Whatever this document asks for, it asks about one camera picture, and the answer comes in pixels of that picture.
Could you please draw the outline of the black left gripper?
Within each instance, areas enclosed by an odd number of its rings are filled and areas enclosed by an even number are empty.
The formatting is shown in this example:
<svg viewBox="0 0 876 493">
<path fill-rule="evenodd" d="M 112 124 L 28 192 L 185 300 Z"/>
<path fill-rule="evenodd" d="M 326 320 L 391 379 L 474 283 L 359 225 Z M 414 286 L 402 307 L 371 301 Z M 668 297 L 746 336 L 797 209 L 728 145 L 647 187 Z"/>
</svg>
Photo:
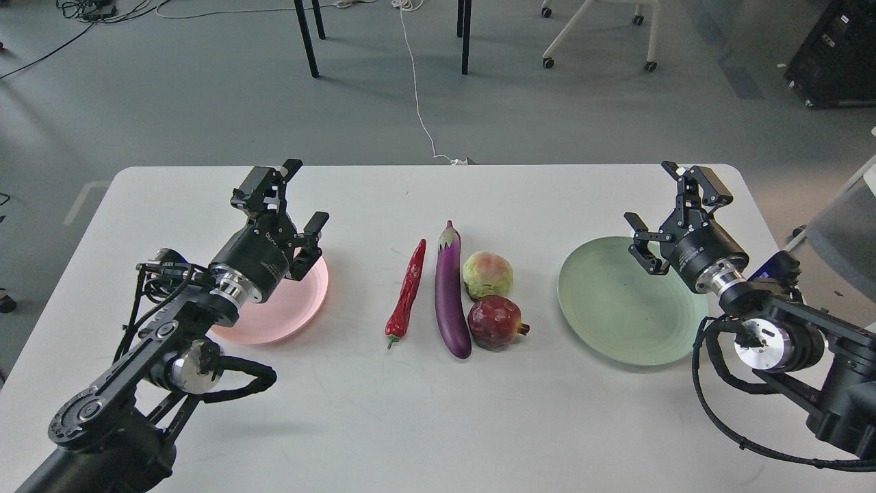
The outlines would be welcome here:
<svg viewBox="0 0 876 493">
<path fill-rule="evenodd" d="M 229 203 L 246 222 L 209 263 L 216 296 L 234 305 L 265 303 L 281 280 L 302 281 L 322 258 L 320 236 L 331 215 L 318 210 L 299 233 L 287 213 L 287 184 L 303 166 L 298 159 L 254 166 L 232 190 Z"/>
</svg>

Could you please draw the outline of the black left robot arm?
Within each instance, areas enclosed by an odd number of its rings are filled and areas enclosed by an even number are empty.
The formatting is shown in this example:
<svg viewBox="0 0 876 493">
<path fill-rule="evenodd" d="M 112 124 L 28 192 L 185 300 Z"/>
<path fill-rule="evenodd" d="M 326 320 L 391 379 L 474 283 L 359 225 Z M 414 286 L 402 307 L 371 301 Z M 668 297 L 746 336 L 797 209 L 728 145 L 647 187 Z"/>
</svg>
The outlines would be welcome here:
<svg viewBox="0 0 876 493">
<path fill-rule="evenodd" d="M 56 449 L 20 492 L 146 492 L 172 474 L 176 440 L 195 409 L 268 390 L 269 366 L 225 355 L 212 327 L 232 327 L 245 303 L 301 281 L 322 250 L 326 212 L 303 229 L 287 214 L 288 181 L 303 162 L 255 166 L 229 202 L 246 216 L 207 266 L 172 249 L 137 265 L 128 325 L 112 365 L 66 401 L 47 434 Z"/>
</svg>

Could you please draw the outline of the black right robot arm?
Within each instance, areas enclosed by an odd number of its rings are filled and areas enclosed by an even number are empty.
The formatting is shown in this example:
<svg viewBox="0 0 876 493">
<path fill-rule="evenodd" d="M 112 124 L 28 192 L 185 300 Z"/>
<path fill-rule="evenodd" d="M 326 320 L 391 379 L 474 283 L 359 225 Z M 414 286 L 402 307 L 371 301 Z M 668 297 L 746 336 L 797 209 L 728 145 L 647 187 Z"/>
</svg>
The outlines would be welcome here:
<svg viewBox="0 0 876 493">
<path fill-rule="evenodd" d="M 874 334 L 804 303 L 800 264 L 773 255 L 753 277 L 749 256 L 714 213 L 733 196 L 706 166 L 661 168 L 676 186 L 675 207 L 657 231 L 634 212 L 630 255 L 648 275 L 673 270 L 695 294 L 713 293 L 720 316 L 705 316 L 693 342 L 691 374 L 699 403 L 714 427 L 740 449 L 776 461 L 851 473 L 874 471 Z M 851 453 L 826 461 L 782 453 L 732 430 L 705 400 L 699 356 L 706 349 L 717 376 L 749 395 L 782 395 L 806 412 L 817 440 Z"/>
</svg>

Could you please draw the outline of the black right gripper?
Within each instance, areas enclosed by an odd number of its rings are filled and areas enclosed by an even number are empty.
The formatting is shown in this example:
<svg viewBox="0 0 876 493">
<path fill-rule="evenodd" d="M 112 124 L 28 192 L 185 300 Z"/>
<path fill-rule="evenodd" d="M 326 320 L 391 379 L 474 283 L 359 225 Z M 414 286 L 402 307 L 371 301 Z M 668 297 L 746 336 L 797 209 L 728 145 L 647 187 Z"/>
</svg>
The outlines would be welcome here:
<svg viewBox="0 0 876 493">
<path fill-rule="evenodd" d="M 648 231 L 637 213 L 623 213 L 633 230 L 629 253 L 648 275 L 666 275 L 670 264 L 690 291 L 707 293 L 711 284 L 707 270 L 724 265 L 742 271 L 749 264 L 748 254 L 712 217 L 717 209 L 731 205 L 734 197 L 707 166 L 682 168 L 670 160 L 660 166 L 676 182 L 675 210 L 661 225 L 662 233 Z M 665 259 L 654 255 L 652 242 L 662 243 Z"/>
</svg>

